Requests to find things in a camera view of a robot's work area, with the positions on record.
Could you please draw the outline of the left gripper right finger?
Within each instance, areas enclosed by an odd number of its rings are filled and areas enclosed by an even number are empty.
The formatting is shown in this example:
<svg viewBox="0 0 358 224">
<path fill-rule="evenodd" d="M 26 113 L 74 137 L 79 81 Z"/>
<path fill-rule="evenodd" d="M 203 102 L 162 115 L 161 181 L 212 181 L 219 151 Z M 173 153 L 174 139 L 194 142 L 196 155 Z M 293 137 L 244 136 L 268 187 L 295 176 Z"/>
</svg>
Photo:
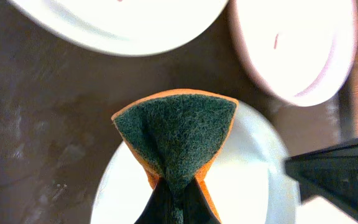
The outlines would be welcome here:
<svg viewBox="0 0 358 224">
<path fill-rule="evenodd" d="M 184 224 L 220 224 L 196 178 L 186 186 L 183 194 L 183 223 Z"/>
</svg>

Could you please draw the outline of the cream plate with red smear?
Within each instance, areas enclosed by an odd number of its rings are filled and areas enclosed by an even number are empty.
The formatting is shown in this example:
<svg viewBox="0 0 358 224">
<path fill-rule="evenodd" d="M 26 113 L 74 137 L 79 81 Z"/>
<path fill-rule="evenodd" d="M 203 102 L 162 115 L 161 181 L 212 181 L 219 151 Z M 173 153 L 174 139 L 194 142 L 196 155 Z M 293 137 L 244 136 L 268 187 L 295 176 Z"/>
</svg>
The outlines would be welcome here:
<svg viewBox="0 0 358 224">
<path fill-rule="evenodd" d="M 28 18 L 76 45 L 142 57 L 181 47 L 204 32 L 227 0 L 11 0 Z"/>
</svg>

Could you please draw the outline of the grey plate with red smear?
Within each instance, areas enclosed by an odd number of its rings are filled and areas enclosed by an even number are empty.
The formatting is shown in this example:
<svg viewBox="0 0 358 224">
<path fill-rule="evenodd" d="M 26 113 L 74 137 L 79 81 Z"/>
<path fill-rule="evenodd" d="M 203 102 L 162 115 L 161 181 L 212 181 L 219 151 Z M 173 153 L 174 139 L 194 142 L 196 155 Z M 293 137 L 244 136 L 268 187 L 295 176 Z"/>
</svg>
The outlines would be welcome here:
<svg viewBox="0 0 358 224">
<path fill-rule="evenodd" d="M 232 131 L 204 181 L 222 223 L 295 223 L 298 184 L 287 149 L 268 120 L 239 103 Z M 121 143 L 101 178 L 91 224 L 134 223 L 152 194 L 145 170 Z"/>
</svg>

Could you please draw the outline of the green orange sponge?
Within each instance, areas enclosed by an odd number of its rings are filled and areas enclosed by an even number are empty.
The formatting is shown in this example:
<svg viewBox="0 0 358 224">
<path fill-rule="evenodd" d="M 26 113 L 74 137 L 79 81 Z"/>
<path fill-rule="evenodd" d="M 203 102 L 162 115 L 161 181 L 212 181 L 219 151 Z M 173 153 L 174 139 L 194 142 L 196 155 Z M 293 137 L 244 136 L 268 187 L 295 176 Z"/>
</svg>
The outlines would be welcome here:
<svg viewBox="0 0 358 224">
<path fill-rule="evenodd" d="M 196 178 L 217 219 L 204 178 L 223 148 L 239 102 L 202 90 L 167 90 L 139 99 L 111 120 L 154 189 L 160 178 L 173 197 L 173 223 L 183 223 L 183 194 Z"/>
</svg>

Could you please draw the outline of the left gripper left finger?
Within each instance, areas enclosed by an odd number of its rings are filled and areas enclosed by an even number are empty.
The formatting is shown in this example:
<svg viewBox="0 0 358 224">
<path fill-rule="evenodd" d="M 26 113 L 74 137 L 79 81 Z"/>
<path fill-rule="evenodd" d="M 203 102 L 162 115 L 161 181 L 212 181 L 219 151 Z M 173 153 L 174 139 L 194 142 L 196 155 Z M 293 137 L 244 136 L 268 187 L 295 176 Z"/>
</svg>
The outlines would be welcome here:
<svg viewBox="0 0 358 224">
<path fill-rule="evenodd" d="M 172 224 L 172 203 L 173 197 L 167 181 L 160 178 L 135 224 Z"/>
</svg>

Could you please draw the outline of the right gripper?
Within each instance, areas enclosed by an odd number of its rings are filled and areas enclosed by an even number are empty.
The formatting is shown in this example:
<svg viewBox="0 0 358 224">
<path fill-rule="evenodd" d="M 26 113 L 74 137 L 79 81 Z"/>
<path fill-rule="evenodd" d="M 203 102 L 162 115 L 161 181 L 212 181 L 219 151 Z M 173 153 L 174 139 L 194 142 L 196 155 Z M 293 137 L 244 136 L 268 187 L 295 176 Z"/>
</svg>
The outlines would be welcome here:
<svg viewBox="0 0 358 224">
<path fill-rule="evenodd" d="M 358 138 L 290 157 L 285 172 L 358 221 Z"/>
</svg>

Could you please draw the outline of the brown serving tray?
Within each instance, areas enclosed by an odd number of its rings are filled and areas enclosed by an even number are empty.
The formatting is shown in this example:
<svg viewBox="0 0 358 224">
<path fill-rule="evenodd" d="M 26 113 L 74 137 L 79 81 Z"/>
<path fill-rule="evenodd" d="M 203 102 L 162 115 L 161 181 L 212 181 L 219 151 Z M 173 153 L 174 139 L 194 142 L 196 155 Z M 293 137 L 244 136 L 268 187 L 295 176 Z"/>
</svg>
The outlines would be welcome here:
<svg viewBox="0 0 358 224">
<path fill-rule="evenodd" d="M 0 1 L 0 223 L 88 223 L 101 176 L 121 143 L 111 116 L 174 88 L 251 105 L 292 155 L 356 136 L 349 84 L 306 108 L 257 88 L 236 57 L 227 12 L 178 49 L 126 58 L 75 46 Z"/>
</svg>

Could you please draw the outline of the pink plate with red smear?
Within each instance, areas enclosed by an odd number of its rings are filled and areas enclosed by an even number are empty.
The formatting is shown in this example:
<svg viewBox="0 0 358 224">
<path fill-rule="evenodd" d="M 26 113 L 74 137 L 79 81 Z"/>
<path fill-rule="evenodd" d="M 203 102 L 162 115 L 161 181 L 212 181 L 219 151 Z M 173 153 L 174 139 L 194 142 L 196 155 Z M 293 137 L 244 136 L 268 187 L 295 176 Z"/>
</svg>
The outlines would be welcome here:
<svg viewBox="0 0 358 224">
<path fill-rule="evenodd" d="M 354 63 L 356 0 L 235 0 L 229 27 L 239 61 L 267 93 L 297 106 L 332 98 Z"/>
</svg>

